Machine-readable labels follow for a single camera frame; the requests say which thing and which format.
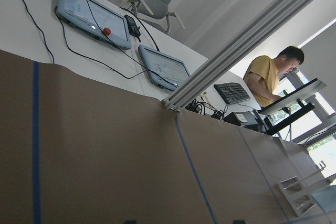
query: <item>blue line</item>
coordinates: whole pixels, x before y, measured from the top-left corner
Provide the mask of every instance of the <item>blue line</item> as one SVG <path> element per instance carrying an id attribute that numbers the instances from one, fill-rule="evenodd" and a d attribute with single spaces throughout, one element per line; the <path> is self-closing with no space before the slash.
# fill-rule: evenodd
<path id="1" fill-rule="evenodd" d="M 199 187 L 200 190 L 201 190 L 203 199 L 204 199 L 204 201 L 205 201 L 205 205 L 206 205 L 206 207 L 207 207 L 208 210 L 209 210 L 209 213 L 210 213 L 210 215 L 211 215 L 212 221 L 214 222 L 214 224 L 217 224 L 217 221 L 216 221 L 216 219 L 215 219 L 215 216 L 214 216 L 214 214 L 213 214 L 213 212 L 212 212 L 212 210 L 211 210 L 209 201 L 208 201 L 208 199 L 206 198 L 205 192 L 204 192 L 204 190 L 203 190 L 201 181 L 200 181 L 199 178 L 198 178 L 196 169 L 195 169 L 194 164 L 193 164 L 193 161 L 192 161 L 192 159 L 191 159 L 191 157 L 190 157 L 190 154 L 189 154 L 189 151 L 188 151 L 188 149 L 187 149 L 187 146 L 186 146 L 186 144 L 185 144 L 185 142 L 184 142 L 183 135 L 182 135 L 182 132 L 181 132 L 181 129 L 180 129 L 180 126 L 179 126 L 177 117 L 175 117 L 175 124 L 176 124 L 176 128 L 177 128 L 178 134 L 179 134 L 179 136 L 180 136 L 180 139 L 181 139 L 181 141 L 182 141 L 182 144 L 183 144 L 185 153 L 186 153 L 186 155 L 187 155 L 187 157 L 188 157 L 189 164 L 190 164 L 190 166 L 191 166 L 191 168 L 192 168 L 192 170 L 193 170 L 193 173 L 194 173 L 195 179 L 196 179 L 196 181 L 197 181 L 198 187 Z"/>
<path id="2" fill-rule="evenodd" d="M 261 167 L 259 166 L 259 164 L 258 164 L 258 162 L 257 162 L 257 159 L 256 159 L 255 156 L 253 155 L 252 150 L 251 150 L 250 147 L 248 146 L 248 144 L 247 144 L 247 142 L 246 142 L 246 140 L 245 140 L 243 134 L 241 133 L 239 127 L 237 127 L 237 129 L 238 129 L 238 132 L 240 133 L 240 135 L 241 135 L 241 137 L 242 137 L 242 139 L 243 139 L 243 141 L 244 141 L 244 143 L 245 143 L 245 145 L 246 145 L 248 151 L 250 152 L 250 154 L 251 154 L 251 156 L 252 156 L 252 158 L 253 158 L 255 164 L 257 165 L 257 167 L 258 167 L 258 169 L 259 169 L 261 175 L 263 176 L 263 178 L 264 178 L 264 180 L 265 180 L 265 182 L 266 182 L 266 184 L 267 184 L 269 190 L 271 191 L 271 193 L 272 193 L 274 199 L 276 200 L 277 204 L 279 205 L 279 207 L 280 207 L 280 209 L 281 209 L 283 215 L 286 217 L 287 224 L 291 224 L 292 222 L 289 220 L 289 218 L 288 218 L 288 216 L 287 216 L 285 210 L 283 209 L 282 205 L 280 204 L 279 199 L 278 199 L 277 196 L 275 195 L 275 193 L 274 193 L 274 191 L 273 191 L 271 185 L 269 184 L 269 182 L 268 182 L 268 180 L 267 180 L 267 178 L 266 178 L 266 176 L 265 176 L 263 170 L 262 170 Z"/>
<path id="3" fill-rule="evenodd" d="M 33 73 L 33 214 L 34 224 L 41 223 L 39 171 L 39 64 L 34 61 Z"/>
<path id="4" fill-rule="evenodd" d="M 336 210 L 332 210 L 332 211 L 329 211 L 329 212 L 324 212 L 322 214 L 317 214 L 317 215 L 312 215 L 312 216 L 307 216 L 307 217 L 304 217 L 304 218 L 300 218 L 298 220 L 292 220 L 291 222 L 283 222 L 281 224 L 294 224 L 294 223 L 299 223 L 299 222 L 303 222 L 303 221 L 306 221 L 306 220 L 311 220 L 311 219 L 315 219 L 315 218 L 318 218 L 318 217 L 321 217 L 321 216 L 326 216 L 328 214 L 333 214 L 334 212 L 336 212 Z"/>

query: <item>yellow t-shirt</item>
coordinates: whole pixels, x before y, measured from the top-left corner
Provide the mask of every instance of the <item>yellow t-shirt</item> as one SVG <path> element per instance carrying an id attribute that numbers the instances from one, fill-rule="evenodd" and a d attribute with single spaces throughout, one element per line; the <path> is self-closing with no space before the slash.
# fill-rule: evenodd
<path id="1" fill-rule="evenodd" d="M 247 82 L 248 74 L 251 72 L 258 74 L 263 78 L 261 84 L 270 93 L 273 93 L 273 91 L 279 84 L 278 69 L 276 68 L 272 59 L 269 58 L 267 55 L 259 56 L 251 62 L 250 66 L 248 67 L 244 75 L 245 82 Z M 256 93 L 253 93 L 253 91 L 251 92 L 261 107 L 266 107 L 272 103 L 271 100 L 262 97 Z"/>

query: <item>white table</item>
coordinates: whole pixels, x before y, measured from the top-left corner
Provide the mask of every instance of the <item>white table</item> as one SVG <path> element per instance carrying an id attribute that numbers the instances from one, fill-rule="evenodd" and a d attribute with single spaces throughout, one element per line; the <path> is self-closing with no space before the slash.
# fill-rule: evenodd
<path id="1" fill-rule="evenodd" d="M 123 88 L 137 94 L 154 97 L 159 100 L 166 98 L 171 93 L 169 90 L 163 90 L 151 84 L 146 74 L 141 74 L 128 80 L 99 63 L 75 55 L 67 49 L 62 34 L 62 27 L 54 13 L 57 0 L 25 1 L 36 23 L 45 33 L 48 47 L 55 57 L 55 64 L 62 65 L 81 76 Z M 107 0 L 97 1 L 121 15 L 126 13 Z M 1 0 L 0 21 L 2 24 L 0 27 L 0 49 L 34 61 L 51 63 L 51 57 L 47 53 L 42 36 L 26 13 L 21 0 Z M 160 51 L 183 60 L 190 73 L 193 73 L 207 60 L 204 56 L 155 28 L 149 25 L 146 25 L 146 27 L 155 39 Z M 107 43 L 97 41 L 84 32 L 66 24 L 65 30 L 68 43 L 74 51 L 100 60 L 128 77 L 143 71 L 140 65 L 124 55 L 119 49 L 113 48 Z M 144 28 L 140 28 L 140 32 L 141 44 L 154 47 L 152 39 Z M 139 61 L 138 45 L 140 43 L 134 37 L 132 37 L 131 42 L 132 48 L 125 50 L 125 52 L 133 59 Z M 244 101 L 241 104 L 260 109 L 240 77 L 227 72 L 216 81 L 216 83 L 224 82 L 241 83 L 250 97 L 252 97 L 250 100 Z M 213 86 L 209 87 L 206 92 L 208 101 L 215 108 L 218 110 L 224 109 L 225 103 Z M 227 114 L 232 111 L 247 110 L 251 110 L 251 108 L 233 104 L 229 106 Z"/>

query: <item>gray wall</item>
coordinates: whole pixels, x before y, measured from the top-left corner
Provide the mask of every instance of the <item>gray wall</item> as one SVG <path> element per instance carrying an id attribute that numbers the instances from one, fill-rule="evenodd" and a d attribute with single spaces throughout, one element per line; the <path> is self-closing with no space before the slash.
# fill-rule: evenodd
<path id="1" fill-rule="evenodd" d="M 308 80 L 318 78 L 327 85 L 320 93 L 336 108 L 336 23 L 303 46 L 302 50 L 306 56 L 300 66 L 302 73 Z"/>

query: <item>brown surface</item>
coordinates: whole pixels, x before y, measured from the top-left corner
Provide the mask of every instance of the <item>brown surface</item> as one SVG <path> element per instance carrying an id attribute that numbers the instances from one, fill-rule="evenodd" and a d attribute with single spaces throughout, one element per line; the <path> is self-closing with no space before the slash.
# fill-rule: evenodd
<path id="1" fill-rule="evenodd" d="M 33 62 L 3 52 L 0 59 L 0 222 L 32 223 Z M 42 223 L 213 223 L 176 115 L 218 223 L 286 222 L 266 180 L 296 219 L 276 183 L 297 169 L 302 176 L 316 170 L 301 146 L 286 143 L 289 158 L 270 136 L 167 111 L 157 99 L 57 65 L 40 64 L 39 91 Z M 301 223 L 325 223 L 326 217 L 310 221 Z"/>

